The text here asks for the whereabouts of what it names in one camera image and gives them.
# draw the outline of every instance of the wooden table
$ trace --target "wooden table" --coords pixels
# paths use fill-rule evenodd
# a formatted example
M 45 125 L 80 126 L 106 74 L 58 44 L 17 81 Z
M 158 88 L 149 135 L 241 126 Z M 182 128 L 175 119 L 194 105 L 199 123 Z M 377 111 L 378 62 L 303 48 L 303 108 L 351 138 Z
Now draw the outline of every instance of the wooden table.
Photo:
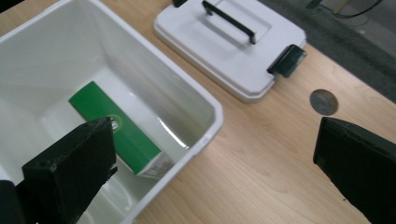
M 26 0 L 0 14 L 0 35 L 54 2 Z M 368 223 L 312 162 L 322 116 L 309 96 L 317 89 L 331 91 L 339 103 L 333 117 L 394 143 L 395 104 L 309 45 L 308 57 L 290 78 L 280 77 L 257 104 L 243 104 L 154 34 L 153 21 L 170 0 L 104 2 L 208 89 L 224 110 L 218 136 L 137 223 Z

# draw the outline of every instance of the white container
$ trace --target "white container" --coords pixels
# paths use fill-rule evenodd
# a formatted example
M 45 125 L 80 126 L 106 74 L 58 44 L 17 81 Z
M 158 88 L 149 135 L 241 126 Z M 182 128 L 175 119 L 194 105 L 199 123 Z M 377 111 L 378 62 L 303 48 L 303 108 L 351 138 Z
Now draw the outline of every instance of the white container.
M 120 161 L 78 223 L 131 223 L 214 138 L 221 105 L 97 0 L 63 0 L 0 37 L 0 179 L 83 123 L 67 102 L 95 81 L 176 165 L 161 179 Z

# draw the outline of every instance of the green box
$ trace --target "green box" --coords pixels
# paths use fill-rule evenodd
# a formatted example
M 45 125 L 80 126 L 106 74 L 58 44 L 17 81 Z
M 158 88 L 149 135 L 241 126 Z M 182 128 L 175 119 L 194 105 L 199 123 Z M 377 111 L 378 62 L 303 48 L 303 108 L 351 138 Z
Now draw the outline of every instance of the green box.
M 112 118 L 116 151 L 136 175 L 161 178 L 173 166 L 169 156 L 93 81 L 70 98 L 69 103 L 85 120 Z

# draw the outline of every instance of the black handle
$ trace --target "black handle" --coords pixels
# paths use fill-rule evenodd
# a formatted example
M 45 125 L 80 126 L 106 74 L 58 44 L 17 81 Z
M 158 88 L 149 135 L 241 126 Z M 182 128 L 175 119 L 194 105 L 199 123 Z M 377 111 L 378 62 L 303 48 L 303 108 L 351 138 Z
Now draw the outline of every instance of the black handle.
M 204 8 L 206 10 L 206 13 L 208 15 L 212 16 L 213 12 L 215 12 L 216 14 L 221 16 L 224 20 L 228 21 L 230 24 L 234 25 L 239 30 L 241 30 L 242 32 L 247 34 L 249 42 L 251 44 L 256 44 L 256 36 L 254 35 L 253 31 L 251 31 L 249 28 L 247 28 L 241 22 L 236 21 L 234 18 L 232 18 L 231 16 L 227 15 L 226 13 L 224 13 L 223 11 L 221 11 L 220 9 L 218 9 L 217 7 L 213 6 L 212 4 L 210 4 L 210 3 L 206 2 L 206 1 L 203 1 L 202 5 L 204 6 Z

